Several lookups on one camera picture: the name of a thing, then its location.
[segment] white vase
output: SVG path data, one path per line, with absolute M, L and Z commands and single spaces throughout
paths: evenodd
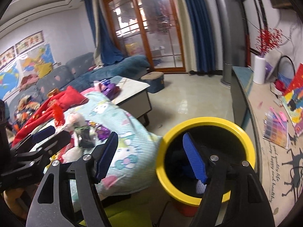
M 255 56 L 254 61 L 254 78 L 253 81 L 257 84 L 264 84 L 266 73 L 266 60 L 264 57 Z

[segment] sofa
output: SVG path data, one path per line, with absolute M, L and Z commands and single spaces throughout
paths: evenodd
M 68 86 L 72 86 L 78 92 L 82 92 L 92 87 L 93 81 L 110 79 L 114 76 L 138 80 L 147 73 L 150 65 L 145 55 L 136 55 L 125 58 L 117 64 L 88 71 L 92 66 L 94 66 L 93 53 L 87 53 L 53 69 L 35 85 L 21 91 L 12 99 L 8 105 L 10 117 L 13 118 L 20 99 L 26 95 L 31 95 L 42 103 L 47 99 L 47 94 L 55 88 L 65 90 Z

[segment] wooden door frame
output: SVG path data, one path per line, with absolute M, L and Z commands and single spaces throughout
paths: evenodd
M 107 20 L 109 22 L 109 27 L 110 27 L 111 33 L 113 35 L 113 38 L 114 38 L 115 45 L 117 46 L 118 49 L 121 50 L 121 46 L 119 44 L 119 40 L 118 40 L 117 35 L 116 35 L 114 22 L 113 22 L 113 18 L 111 16 L 111 11 L 110 11 L 110 7 L 109 7 L 109 3 L 111 1 L 113 1 L 113 0 L 103 0 L 103 3 L 104 3 L 104 7 L 105 7 L 106 17 L 107 17 Z M 139 25 L 145 54 L 146 54 L 146 57 L 148 59 L 148 62 L 150 64 L 150 66 L 151 66 L 151 70 L 152 71 L 158 71 L 158 72 L 185 72 L 183 43 L 182 43 L 179 19 L 178 19 L 177 10 L 176 10 L 176 7 L 175 7 L 174 0 L 169 0 L 169 4 L 171 6 L 172 15 L 173 15 L 174 20 L 175 20 L 175 27 L 176 27 L 177 36 L 178 36 L 179 47 L 180 47 L 180 52 L 181 52 L 181 60 L 182 60 L 183 67 L 154 68 L 154 64 L 153 64 L 153 60 L 152 60 L 152 53 L 151 53 L 148 38 L 147 38 L 147 35 L 146 35 L 146 31 L 144 29 L 143 20 L 142 20 L 141 14 L 140 14 L 139 5 L 138 5 L 137 0 L 132 0 L 132 2 L 134 4 L 134 10 L 135 10 L 135 13 L 136 13 L 136 16 L 137 16 L 137 23 Z

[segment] yellow rim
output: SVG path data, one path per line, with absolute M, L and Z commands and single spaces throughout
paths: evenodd
M 162 142 L 160 144 L 157 162 L 156 162 L 156 172 L 157 176 L 159 178 L 160 183 L 166 190 L 166 192 L 172 196 L 174 199 L 178 200 L 179 202 L 182 202 L 186 205 L 191 206 L 199 206 L 201 202 L 201 198 L 192 197 L 189 195 L 186 195 L 179 191 L 173 184 L 169 181 L 165 170 L 164 170 L 164 159 L 166 150 L 169 147 L 169 144 L 182 132 L 184 132 L 187 129 L 196 127 L 196 126 L 202 126 L 202 125 L 211 125 L 211 126 L 218 126 L 222 127 L 234 135 L 237 136 L 237 138 L 241 141 L 243 144 L 245 153 L 246 153 L 246 160 L 251 164 L 252 168 L 255 168 L 256 163 L 256 156 L 255 156 L 255 149 L 254 146 L 249 138 L 249 136 L 243 131 L 239 126 L 236 124 L 220 118 L 215 117 L 200 117 L 200 118 L 194 118 L 191 120 L 184 121 L 175 127 L 173 127 L 169 132 L 165 134 L 165 136 L 162 139 Z M 226 202 L 229 200 L 230 197 L 230 191 L 225 193 L 223 195 L 222 202 Z

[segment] poster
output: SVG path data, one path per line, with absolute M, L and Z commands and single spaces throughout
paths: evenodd
M 290 83 L 288 89 L 284 92 L 282 103 L 291 121 L 294 125 L 294 130 L 299 136 L 303 133 L 303 64 Z
M 43 31 L 32 34 L 15 45 L 17 55 L 21 55 L 43 42 Z
M 14 46 L 0 55 L 0 70 L 16 58 Z
M 49 44 L 40 45 L 22 56 L 18 57 L 24 76 L 31 73 L 37 73 L 37 66 L 51 63 L 55 64 L 51 48 Z
M 17 88 L 19 83 L 19 71 L 16 61 L 3 68 L 0 72 L 0 99 Z

